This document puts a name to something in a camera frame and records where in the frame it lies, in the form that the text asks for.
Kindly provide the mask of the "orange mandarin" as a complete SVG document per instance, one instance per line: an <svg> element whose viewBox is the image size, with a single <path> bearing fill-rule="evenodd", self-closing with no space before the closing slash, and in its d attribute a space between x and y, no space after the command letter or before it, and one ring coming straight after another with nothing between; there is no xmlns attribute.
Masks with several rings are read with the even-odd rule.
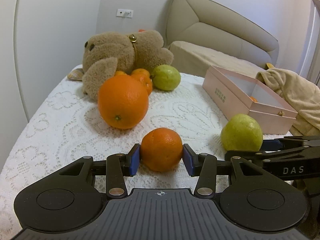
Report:
<svg viewBox="0 0 320 240"><path fill-rule="evenodd" d="M140 145L140 157L152 171L168 172L176 167L183 155L183 144L177 132L157 128L149 132Z"/></svg>
<svg viewBox="0 0 320 240"><path fill-rule="evenodd" d="M146 89L148 95L152 93L153 85L151 79L148 76L144 74L133 74L131 76L142 84L142 86Z"/></svg>
<svg viewBox="0 0 320 240"><path fill-rule="evenodd" d="M254 98L253 96L250 96L250 98L251 98L251 100L252 100L253 102L258 102L257 99Z"/></svg>
<svg viewBox="0 0 320 240"><path fill-rule="evenodd" d="M125 72L123 72L123 71L116 71L114 75L115 76L120 76L120 75L127 75L127 74Z"/></svg>
<svg viewBox="0 0 320 240"><path fill-rule="evenodd" d="M147 71L144 68L138 68L132 71L131 75L145 75L147 77L150 77L149 71Z"/></svg>

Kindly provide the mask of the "large orange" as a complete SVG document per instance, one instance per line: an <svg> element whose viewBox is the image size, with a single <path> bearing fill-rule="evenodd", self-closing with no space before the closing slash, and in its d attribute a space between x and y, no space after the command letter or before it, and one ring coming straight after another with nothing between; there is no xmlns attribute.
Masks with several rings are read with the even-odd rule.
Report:
<svg viewBox="0 0 320 240"><path fill-rule="evenodd" d="M149 107L146 88L129 75L107 79L98 92L98 109L114 128L129 129L140 123Z"/></svg>

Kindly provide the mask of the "green guava fruit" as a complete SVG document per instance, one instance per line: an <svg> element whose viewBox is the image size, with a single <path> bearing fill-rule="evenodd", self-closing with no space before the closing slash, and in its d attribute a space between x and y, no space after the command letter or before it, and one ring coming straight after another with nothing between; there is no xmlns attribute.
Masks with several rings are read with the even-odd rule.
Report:
<svg viewBox="0 0 320 240"><path fill-rule="evenodd" d="M153 85L163 91L173 91L181 81L180 72L173 66L163 64L157 66L151 73Z"/></svg>

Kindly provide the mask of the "orange mandarin in box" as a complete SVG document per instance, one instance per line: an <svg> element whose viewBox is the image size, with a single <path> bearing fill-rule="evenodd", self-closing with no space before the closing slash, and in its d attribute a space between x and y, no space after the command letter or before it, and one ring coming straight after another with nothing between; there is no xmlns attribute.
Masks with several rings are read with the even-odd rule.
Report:
<svg viewBox="0 0 320 240"><path fill-rule="evenodd" d="M257 99L254 98L253 96L250 96L250 98L251 98L251 100L252 100L253 102L258 102Z"/></svg>

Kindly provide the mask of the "pink cardboard box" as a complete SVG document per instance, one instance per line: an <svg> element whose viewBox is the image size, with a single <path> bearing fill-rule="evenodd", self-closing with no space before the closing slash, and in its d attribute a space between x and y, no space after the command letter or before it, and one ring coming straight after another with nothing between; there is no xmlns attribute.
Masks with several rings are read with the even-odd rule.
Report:
<svg viewBox="0 0 320 240"><path fill-rule="evenodd" d="M296 110L255 78L210 66L202 87L228 120L236 114L247 114L259 123L264 134L286 134L296 120Z"/></svg>

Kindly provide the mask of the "beige blanket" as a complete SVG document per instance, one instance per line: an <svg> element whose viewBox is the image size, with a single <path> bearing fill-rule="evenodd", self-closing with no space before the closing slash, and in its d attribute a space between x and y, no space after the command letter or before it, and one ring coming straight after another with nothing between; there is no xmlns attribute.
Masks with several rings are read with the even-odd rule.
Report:
<svg viewBox="0 0 320 240"><path fill-rule="evenodd" d="M278 68L259 72L256 79L267 85L297 111L296 120L290 128L292 135L319 135L318 86L291 70Z"/></svg>

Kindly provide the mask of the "white lace tablecloth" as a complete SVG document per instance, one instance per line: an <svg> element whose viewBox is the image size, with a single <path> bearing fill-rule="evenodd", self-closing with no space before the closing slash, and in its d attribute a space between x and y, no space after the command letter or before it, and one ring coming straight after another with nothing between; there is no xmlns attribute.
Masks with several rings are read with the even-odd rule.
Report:
<svg viewBox="0 0 320 240"><path fill-rule="evenodd" d="M22 131L1 171L1 239L21 229L13 204L22 189L83 156L104 160L127 153L156 128L172 129L195 152L223 159L220 132L227 119L202 84L203 78L182 74L174 91L151 93L137 126L121 130L104 122L80 82L63 79Z"/></svg>

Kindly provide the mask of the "brown plush bunny toy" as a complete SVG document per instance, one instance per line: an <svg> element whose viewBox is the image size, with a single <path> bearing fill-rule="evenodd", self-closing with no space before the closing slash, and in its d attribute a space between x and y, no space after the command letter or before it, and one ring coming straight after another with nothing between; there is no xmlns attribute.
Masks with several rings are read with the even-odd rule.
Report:
<svg viewBox="0 0 320 240"><path fill-rule="evenodd" d="M67 79L81 81L82 91L93 101L101 85L117 71L131 74L137 68L149 72L162 64L171 64L174 56L164 47L155 30L131 34L105 32L92 36L84 45L82 67L72 70Z"/></svg>

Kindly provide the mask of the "beige upholstered bed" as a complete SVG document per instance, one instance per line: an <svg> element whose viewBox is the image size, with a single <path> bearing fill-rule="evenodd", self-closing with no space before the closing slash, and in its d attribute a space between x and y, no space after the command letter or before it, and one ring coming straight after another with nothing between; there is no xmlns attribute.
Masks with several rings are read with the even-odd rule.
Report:
<svg viewBox="0 0 320 240"><path fill-rule="evenodd" d="M276 64L278 40L212 0L171 0L165 39L179 72L204 77L210 66L255 77Z"/></svg>

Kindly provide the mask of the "white wall socket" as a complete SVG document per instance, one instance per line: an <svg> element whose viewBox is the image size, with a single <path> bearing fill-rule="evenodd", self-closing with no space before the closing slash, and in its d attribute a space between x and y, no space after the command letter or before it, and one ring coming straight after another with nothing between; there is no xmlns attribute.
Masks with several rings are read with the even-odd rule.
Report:
<svg viewBox="0 0 320 240"><path fill-rule="evenodd" d="M116 13L117 17L121 18L132 18L133 17L133 10L130 9L118 9Z"/></svg>

